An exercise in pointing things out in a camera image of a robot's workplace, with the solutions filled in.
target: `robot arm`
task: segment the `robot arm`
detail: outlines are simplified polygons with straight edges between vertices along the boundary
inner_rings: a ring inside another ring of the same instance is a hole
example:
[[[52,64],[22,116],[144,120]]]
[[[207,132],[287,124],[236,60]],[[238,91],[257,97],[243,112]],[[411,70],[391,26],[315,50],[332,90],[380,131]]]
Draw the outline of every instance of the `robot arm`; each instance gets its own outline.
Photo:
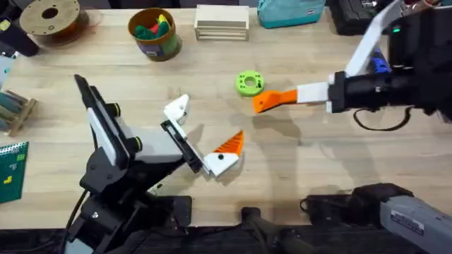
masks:
[[[205,169],[215,177],[239,159],[243,133],[202,158],[181,125],[189,110],[183,95],[165,107],[167,120],[148,131],[127,126],[116,103],[105,103],[95,86],[75,75],[97,149],[91,154],[80,185],[90,192],[69,227],[66,247],[84,246],[106,253],[121,246],[136,231],[151,227],[188,226],[191,198],[157,197],[149,188],[187,163],[196,173]]]
[[[299,85],[288,92],[265,91],[253,98],[256,113],[281,104],[326,103],[326,111],[379,110],[386,106],[409,106],[430,115],[440,111],[451,119],[452,8],[438,7],[402,17],[401,0],[387,6],[360,42],[345,71],[328,81]],[[392,72],[362,75],[384,29],[389,35]]]

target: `light wooden tabletop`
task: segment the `light wooden tabletop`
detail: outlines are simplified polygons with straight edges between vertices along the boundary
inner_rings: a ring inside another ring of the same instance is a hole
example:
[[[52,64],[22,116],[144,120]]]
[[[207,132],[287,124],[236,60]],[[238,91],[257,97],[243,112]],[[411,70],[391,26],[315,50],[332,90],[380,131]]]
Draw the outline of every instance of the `light wooden tabletop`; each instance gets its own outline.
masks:
[[[163,107],[190,95],[184,129],[202,152],[244,130],[237,168],[216,181],[182,167],[158,190],[191,195],[194,225],[235,224],[243,206],[260,207],[274,222],[308,223],[298,207],[306,195],[377,182],[398,184],[452,214],[452,126],[438,116],[416,111],[404,129],[377,133],[322,106],[283,106],[257,116],[251,100],[235,91],[234,78],[245,70],[261,72],[269,90],[343,70],[360,37],[333,34],[329,13],[316,24],[266,30],[253,10],[249,42],[197,42],[194,10],[170,10],[184,44],[174,59],[154,63],[127,32],[135,12],[102,11],[100,24],[78,41],[16,60],[4,87],[39,104],[17,138],[0,138],[0,145],[30,141],[23,197],[0,204],[1,229],[63,227],[82,193],[78,182],[93,142],[74,73],[118,102],[132,126],[159,128]],[[402,109],[363,115],[380,127],[402,117]]]

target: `green circuit board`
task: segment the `green circuit board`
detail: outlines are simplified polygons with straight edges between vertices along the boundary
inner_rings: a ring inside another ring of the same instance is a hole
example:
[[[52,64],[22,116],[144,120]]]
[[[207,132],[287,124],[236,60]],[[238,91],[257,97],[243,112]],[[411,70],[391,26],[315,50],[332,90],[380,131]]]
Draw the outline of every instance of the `green circuit board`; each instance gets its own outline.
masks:
[[[22,197],[28,142],[0,147],[0,203]]]

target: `green gear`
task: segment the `green gear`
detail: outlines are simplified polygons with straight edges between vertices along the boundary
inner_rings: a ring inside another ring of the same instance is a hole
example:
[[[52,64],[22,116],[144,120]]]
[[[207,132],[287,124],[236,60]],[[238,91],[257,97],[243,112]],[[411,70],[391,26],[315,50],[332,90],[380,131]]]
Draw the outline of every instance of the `green gear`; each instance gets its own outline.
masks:
[[[242,96],[253,97],[263,91],[263,78],[257,71],[244,71],[235,78],[235,88]]]

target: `teal bag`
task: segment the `teal bag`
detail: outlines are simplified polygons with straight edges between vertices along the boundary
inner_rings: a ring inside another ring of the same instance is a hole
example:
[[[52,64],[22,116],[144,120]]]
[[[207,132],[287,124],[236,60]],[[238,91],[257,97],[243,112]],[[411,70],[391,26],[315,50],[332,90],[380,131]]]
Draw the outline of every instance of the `teal bag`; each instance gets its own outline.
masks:
[[[265,28],[319,21],[326,0],[259,0],[258,18]]]

